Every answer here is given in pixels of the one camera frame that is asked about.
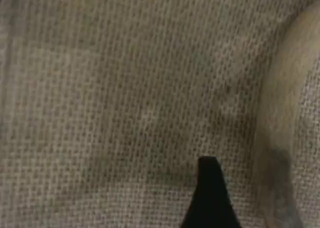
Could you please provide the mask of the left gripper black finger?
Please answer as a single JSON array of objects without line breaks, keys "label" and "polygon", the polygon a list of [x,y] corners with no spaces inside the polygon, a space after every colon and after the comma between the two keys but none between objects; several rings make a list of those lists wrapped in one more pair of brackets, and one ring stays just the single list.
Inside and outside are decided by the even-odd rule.
[{"label": "left gripper black finger", "polygon": [[195,190],[180,227],[241,227],[215,156],[198,159]]}]

